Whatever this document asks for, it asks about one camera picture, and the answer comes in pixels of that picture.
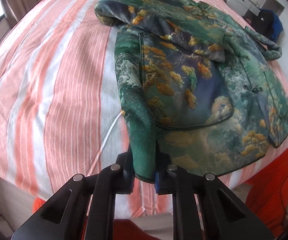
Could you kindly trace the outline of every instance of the metal pin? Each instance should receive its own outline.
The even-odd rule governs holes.
[[[113,164],[111,166],[111,170],[112,171],[118,171],[121,168],[121,166],[119,164]]]
[[[215,179],[215,175],[212,174],[212,173],[207,173],[207,174],[205,175],[205,178],[206,178],[207,180],[214,180],[214,179]]]
[[[169,169],[170,171],[176,171],[177,170],[177,165],[175,164],[169,164],[167,166],[167,169]]]
[[[82,174],[75,174],[74,176],[73,176],[73,180],[74,181],[80,181],[80,180],[82,180],[83,179],[83,175]]]

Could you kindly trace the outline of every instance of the floral pattern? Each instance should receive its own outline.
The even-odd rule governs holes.
[[[119,26],[116,78],[140,179],[154,180],[156,140],[189,172],[221,175],[288,135],[270,40],[193,0],[99,0],[95,14]]]

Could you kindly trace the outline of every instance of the black cable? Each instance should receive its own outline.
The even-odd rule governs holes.
[[[282,202],[282,209],[284,210],[284,213],[285,213],[285,215],[288,215],[288,212],[287,212],[287,210],[286,210],[286,208],[285,208],[285,206],[284,206],[284,204],[283,204],[283,201],[282,201],[282,187],[284,186],[284,184],[285,184],[285,182],[286,182],[286,180],[288,179],[288,175],[287,175],[287,177],[285,178],[285,180],[283,181],[283,183],[282,183],[282,185],[281,185],[281,187],[280,187],[280,200],[281,200],[281,202]]]

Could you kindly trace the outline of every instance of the orange fabric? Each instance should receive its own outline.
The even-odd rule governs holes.
[[[44,200],[36,198],[33,203],[32,211],[35,213],[43,204]],[[85,233],[84,223],[82,239]],[[142,229],[135,225],[129,219],[116,219],[114,220],[113,240],[158,240],[153,236],[146,234]]]
[[[284,231],[283,206],[288,206],[287,176],[288,149],[246,182],[253,185],[247,196],[247,207],[265,223],[275,237]]]

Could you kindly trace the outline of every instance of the bed sheet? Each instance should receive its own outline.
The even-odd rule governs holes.
[[[202,0],[247,23],[223,0]],[[76,173],[98,173],[127,150],[114,66],[115,28],[94,14],[97,0],[43,0],[0,46],[0,178],[48,199]],[[271,63],[287,95],[288,83]],[[261,160],[221,177],[230,188],[267,166],[288,137]],[[172,211],[170,195],[135,180],[116,197],[116,217]]]

